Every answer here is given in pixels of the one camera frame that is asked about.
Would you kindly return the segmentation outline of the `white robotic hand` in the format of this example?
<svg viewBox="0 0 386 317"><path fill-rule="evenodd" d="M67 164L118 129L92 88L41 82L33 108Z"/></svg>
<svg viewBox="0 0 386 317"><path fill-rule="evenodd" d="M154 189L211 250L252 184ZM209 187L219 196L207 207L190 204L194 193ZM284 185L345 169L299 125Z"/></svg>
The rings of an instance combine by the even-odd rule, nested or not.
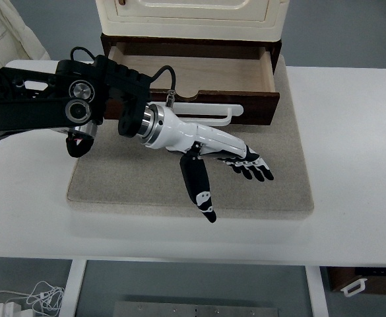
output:
<svg viewBox="0 0 386 317"><path fill-rule="evenodd" d="M150 104L146 106L141 128L140 142L151 149L165 148L171 152L186 153L197 149L200 156L217 159L244 159L241 166L231 164L237 174L260 182L274 180L269 166L242 139L219 129L179 119L169 107ZM209 222L216 221L210 194L210 184L205 163L193 155L184 154L180 168L191 201Z"/></svg>

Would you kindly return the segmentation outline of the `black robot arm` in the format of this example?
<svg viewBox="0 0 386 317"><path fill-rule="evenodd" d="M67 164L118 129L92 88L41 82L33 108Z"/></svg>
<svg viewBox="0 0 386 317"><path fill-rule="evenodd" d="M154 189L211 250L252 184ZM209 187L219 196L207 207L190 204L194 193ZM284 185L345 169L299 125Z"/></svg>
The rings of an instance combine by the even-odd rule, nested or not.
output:
<svg viewBox="0 0 386 317"><path fill-rule="evenodd" d="M0 141L35 129L62 129L67 152L79 158L91 149L102 124L107 101L120 99L118 132L137 136L145 147L179 153L180 168L191 201L215 222L205 157L221 160L234 172L259 181L272 180L266 162L242 139L173 111L176 88L165 105L153 104L150 86L156 80L104 55L90 64L73 57L57 64L55 73L0 68Z"/></svg>

